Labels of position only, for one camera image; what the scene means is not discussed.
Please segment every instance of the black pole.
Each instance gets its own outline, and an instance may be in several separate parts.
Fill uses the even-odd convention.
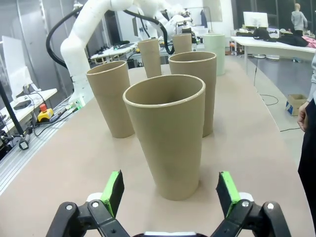
[[[23,131],[18,119],[16,118],[16,116],[14,114],[14,111],[13,111],[11,105],[10,105],[10,102],[8,100],[8,97],[7,97],[6,93],[5,93],[5,90],[4,90],[4,87],[3,87],[2,83],[1,83],[1,81],[0,81],[0,95],[1,95],[1,98],[2,98],[2,100],[4,102],[4,105],[6,106],[6,109],[9,112],[9,115],[10,115],[10,117],[11,117],[11,119],[12,119],[12,121],[13,121],[15,127],[16,127],[16,129],[18,130],[20,135],[23,135],[24,131]]]

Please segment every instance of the grey shirt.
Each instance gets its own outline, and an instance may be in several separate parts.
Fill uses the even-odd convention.
[[[302,31],[307,28],[307,19],[301,11],[292,12],[292,23],[296,31]]]
[[[312,69],[314,71],[314,74],[312,75],[312,87],[307,101],[310,102],[312,99],[314,99],[316,103],[316,54],[314,55],[312,61]]]

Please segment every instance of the white monitor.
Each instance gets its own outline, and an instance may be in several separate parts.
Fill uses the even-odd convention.
[[[262,12],[243,12],[246,27],[268,27],[268,15]]]

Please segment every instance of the standing person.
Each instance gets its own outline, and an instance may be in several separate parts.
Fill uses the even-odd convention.
[[[304,14],[300,11],[300,4],[295,4],[295,11],[292,12],[292,23],[294,25],[293,34],[297,36],[303,36],[304,27],[307,28],[307,19]]]
[[[312,61],[312,88],[307,102],[301,106],[298,124],[305,132],[298,173],[310,206],[316,231],[316,54]]]

